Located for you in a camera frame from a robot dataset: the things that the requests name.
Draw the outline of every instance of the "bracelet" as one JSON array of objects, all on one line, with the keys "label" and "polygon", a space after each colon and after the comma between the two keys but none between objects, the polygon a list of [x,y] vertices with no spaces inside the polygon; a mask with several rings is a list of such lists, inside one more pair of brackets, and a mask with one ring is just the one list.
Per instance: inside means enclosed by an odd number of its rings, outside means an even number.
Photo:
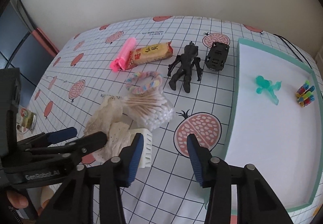
[{"label": "bracelet", "polygon": [[[154,79],[143,86],[138,87],[131,84],[131,82],[135,79],[144,79],[149,76],[152,76]],[[157,73],[154,71],[148,71],[148,72],[134,73],[132,77],[129,77],[126,79],[125,84],[126,84],[126,89],[130,93],[134,95],[139,95],[139,94],[143,94],[144,92],[146,92],[151,88],[159,87],[162,84],[162,81],[163,81],[163,77],[160,73]]]}]

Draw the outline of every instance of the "rolled pink bag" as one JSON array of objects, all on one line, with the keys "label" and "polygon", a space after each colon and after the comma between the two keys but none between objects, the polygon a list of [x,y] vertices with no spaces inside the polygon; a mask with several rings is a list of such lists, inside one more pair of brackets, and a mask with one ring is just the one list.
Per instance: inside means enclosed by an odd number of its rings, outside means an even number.
[{"label": "rolled pink bag", "polygon": [[122,69],[123,71],[126,70],[126,65],[129,59],[130,51],[132,51],[136,47],[136,43],[137,40],[134,37],[130,37],[124,42],[117,58],[114,59],[110,64],[110,68],[113,72],[117,72],[120,69]]}]

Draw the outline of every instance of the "green toy figure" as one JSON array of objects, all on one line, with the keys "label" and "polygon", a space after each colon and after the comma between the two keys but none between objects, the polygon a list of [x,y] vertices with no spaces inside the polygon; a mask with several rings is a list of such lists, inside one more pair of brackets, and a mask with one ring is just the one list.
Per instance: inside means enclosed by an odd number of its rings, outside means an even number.
[{"label": "green toy figure", "polygon": [[278,91],[281,87],[282,81],[280,82],[276,82],[274,85],[272,81],[270,80],[265,80],[261,75],[258,75],[256,77],[256,84],[259,86],[256,90],[257,94],[261,94],[263,89],[266,89],[269,94],[271,95],[273,102],[275,105],[278,105],[279,100],[277,98],[277,96],[274,93],[275,91]]}]

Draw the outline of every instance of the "table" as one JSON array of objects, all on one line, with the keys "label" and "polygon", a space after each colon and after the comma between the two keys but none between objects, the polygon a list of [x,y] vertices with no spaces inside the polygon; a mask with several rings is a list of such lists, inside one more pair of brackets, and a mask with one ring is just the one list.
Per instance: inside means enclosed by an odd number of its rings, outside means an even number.
[{"label": "table", "polygon": [[[138,48],[172,41],[173,57],[140,65],[126,72],[114,73],[109,64],[129,37],[136,37]],[[270,33],[239,23],[204,17],[142,18],[104,25],[76,35],[49,65],[30,100],[30,110],[38,115],[34,134],[74,126],[78,130],[77,137],[82,137],[84,126],[105,94],[125,95],[127,91],[124,81],[131,73],[157,71],[164,76],[164,94],[174,104],[176,112],[187,112],[188,116],[207,113],[204,115],[221,123],[219,138],[211,151],[214,156],[219,155],[230,121],[235,55],[240,37],[267,44],[295,57],[282,40]],[[214,39],[230,45],[227,62],[220,72],[211,71],[204,66],[208,47]],[[180,82],[177,83],[176,91],[170,89],[167,68],[177,54],[184,52],[184,46],[190,41],[199,47],[204,72],[202,80],[198,82],[196,71],[193,71],[191,92],[187,94]],[[314,60],[309,54],[299,50],[313,67],[320,89],[323,90],[323,82]],[[170,123],[152,132],[152,167],[138,169],[136,180],[131,187],[122,190],[127,223],[204,223],[206,209],[200,187],[193,177],[189,158],[180,154],[174,145],[176,129],[184,119],[183,115],[176,114]],[[94,161],[88,166],[98,164],[100,163]],[[54,190],[58,187],[59,185],[52,186]],[[319,188],[317,195],[321,193],[322,188]],[[96,186],[93,202],[94,223],[100,223],[98,200],[99,189]],[[295,216],[296,223],[297,219],[305,220],[305,215],[308,216],[314,211],[319,201],[314,202],[316,204],[313,203],[307,211],[290,213],[293,218]]]}]

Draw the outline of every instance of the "toy robot figure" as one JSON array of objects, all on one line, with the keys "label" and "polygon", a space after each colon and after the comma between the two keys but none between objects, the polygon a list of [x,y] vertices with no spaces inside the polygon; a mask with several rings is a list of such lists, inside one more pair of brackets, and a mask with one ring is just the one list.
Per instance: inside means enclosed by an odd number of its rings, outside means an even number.
[{"label": "toy robot figure", "polygon": [[171,76],[172,70],[174,67],[181,62],[180,68],[177,72],[172,76],[171,80],[169,81],[169,86],[172,90],[176,90],[176,82],[179,78],[184,75],[184,91],[189,93],[191,91],[191,78],[192,78],[192,68],[196,66],[197,72],[197,80],[201,81],[201,76],[203,69],[200,67],[201,58],[197,57],[199,53],[198,46],[195,46],[191,41],[189,45],[184,47],[184,53],[181,55],[177,55],[175,61],[168,66],[168,73],[167,76]]}]

